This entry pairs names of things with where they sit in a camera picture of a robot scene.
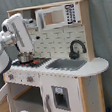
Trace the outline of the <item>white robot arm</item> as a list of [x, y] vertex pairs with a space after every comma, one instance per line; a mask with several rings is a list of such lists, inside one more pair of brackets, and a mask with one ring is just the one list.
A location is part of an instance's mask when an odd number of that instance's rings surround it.
[[31, 38], [23, 24], [23, 16], [14, 14], [9, 19], [5, 19], [1, 24], [0, 31], [0, 74], [6, 73], [11, 67], [10, 56], [7, 55], [5, 48], [8, 45], [18, 44], [20, 52], [29, 52], [34, 49], [31, 44]]

